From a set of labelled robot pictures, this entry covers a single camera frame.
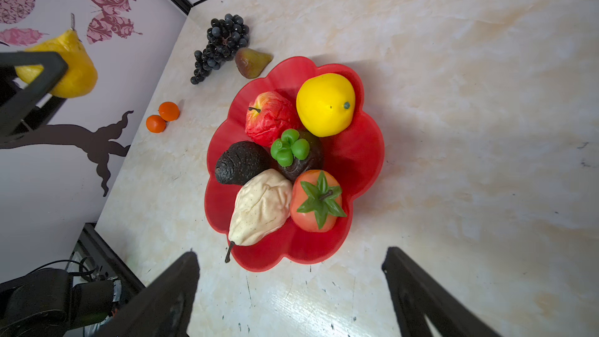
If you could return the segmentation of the red strawberry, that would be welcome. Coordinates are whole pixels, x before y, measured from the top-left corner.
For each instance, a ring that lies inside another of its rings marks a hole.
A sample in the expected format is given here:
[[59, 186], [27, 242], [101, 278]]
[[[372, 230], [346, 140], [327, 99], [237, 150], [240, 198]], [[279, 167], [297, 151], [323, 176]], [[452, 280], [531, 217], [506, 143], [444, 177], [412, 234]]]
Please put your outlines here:
[[330, 173], [312, 169], [302, 173], [293, 185], [290, 217], [306, 232], [328, 232], [338, 218], [347, 218], [343, 189]]

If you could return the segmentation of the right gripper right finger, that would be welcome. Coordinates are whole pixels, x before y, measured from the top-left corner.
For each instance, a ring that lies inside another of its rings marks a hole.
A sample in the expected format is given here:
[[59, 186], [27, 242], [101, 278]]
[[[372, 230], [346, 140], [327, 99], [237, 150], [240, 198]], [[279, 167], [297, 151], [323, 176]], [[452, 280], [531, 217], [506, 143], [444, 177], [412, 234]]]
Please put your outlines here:
[[388, 248], [382, 271], [402, 336], [431, 336], [432, 323], [442, 336], [499, 337], [400, 248]]

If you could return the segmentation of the dark mangosteen green leaves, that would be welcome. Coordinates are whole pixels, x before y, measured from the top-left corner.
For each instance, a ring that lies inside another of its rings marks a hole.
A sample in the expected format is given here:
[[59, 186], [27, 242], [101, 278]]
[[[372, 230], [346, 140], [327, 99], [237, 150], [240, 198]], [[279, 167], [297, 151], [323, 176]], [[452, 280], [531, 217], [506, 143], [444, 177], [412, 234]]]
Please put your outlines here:
[[285, 130], [270, 148], [277, 170], [291, 182], [303, 173], [321, 169], [324, 150], [318, 137], [308, 131]]

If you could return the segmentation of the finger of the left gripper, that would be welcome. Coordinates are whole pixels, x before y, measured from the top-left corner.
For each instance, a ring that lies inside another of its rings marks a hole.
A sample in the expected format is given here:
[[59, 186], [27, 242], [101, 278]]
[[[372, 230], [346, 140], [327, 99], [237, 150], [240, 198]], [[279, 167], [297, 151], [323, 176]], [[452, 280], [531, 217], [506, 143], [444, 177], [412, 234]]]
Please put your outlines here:
[[[42, 72], [21, 88], [15, 82], [18, 66], [40, 66]], [[49, 95], [64, 77], [68, 65], [55, 51], [3, 52], [1, 54], [1, 137], [23, 136], [46, 125], [65, 103], [64, 98], [50, 98], [39, 107], [37, 104]]]

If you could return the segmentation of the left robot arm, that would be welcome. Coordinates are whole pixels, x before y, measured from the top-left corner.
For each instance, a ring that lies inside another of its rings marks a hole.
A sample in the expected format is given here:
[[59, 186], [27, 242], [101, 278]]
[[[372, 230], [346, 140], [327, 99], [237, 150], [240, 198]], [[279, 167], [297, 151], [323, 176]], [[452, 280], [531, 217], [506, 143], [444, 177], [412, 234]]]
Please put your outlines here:
[[[65, 76], [66, 61], [55, 51], [1, 54], [1, 142], [31, 134], [44, 126], [64, 103], [52, 98], [38, 107]], [[1, 284], [3, 336], [63, 336], [72, 329], [104, 321], [117, 309], [123, 294], [117, 278], [76, 284], [79, 271], [44, 265]]]

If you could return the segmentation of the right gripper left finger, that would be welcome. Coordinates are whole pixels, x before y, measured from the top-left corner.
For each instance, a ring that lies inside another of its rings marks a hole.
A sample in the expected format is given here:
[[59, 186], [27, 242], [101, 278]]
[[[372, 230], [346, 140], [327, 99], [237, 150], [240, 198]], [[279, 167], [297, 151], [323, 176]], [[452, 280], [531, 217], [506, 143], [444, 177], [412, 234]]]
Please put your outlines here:
[[193, 251], [182, 254], [96, 336], [186, 336], [200, 279]]

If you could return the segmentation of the cream white pear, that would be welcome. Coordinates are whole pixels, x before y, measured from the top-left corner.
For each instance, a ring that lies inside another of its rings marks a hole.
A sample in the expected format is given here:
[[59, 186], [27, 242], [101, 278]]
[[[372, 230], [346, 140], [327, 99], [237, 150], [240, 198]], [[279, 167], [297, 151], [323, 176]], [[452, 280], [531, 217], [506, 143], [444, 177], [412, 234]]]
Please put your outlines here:
[[234, 247], [253, 246], [285, 224], [290, 216], [292, 190], [291, 182], [272, 168], [242, 186], [229, 225], [226, 263]]

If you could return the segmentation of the yellow lemon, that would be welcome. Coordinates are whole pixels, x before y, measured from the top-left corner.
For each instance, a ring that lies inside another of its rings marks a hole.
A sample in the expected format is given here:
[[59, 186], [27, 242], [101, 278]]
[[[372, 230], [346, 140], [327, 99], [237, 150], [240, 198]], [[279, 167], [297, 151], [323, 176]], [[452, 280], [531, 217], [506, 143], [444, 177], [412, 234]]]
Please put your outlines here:
[[353, 120], [355, 104], [351, 82], [337, 73], [308, 79], [296, 95], [301, 123], [316, 137], [335, 136], [347, 129]]

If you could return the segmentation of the dark avocado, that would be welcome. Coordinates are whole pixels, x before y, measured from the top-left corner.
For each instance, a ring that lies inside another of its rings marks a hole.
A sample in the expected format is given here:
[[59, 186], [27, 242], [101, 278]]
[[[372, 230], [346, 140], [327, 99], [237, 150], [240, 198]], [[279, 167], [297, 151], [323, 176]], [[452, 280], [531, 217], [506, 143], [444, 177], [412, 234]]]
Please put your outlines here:
[[271, 168], [271, 156], [252, 141], [232, 144], [218, 159], [215, 176], [220, 184], [244, 185], [254, 176]]

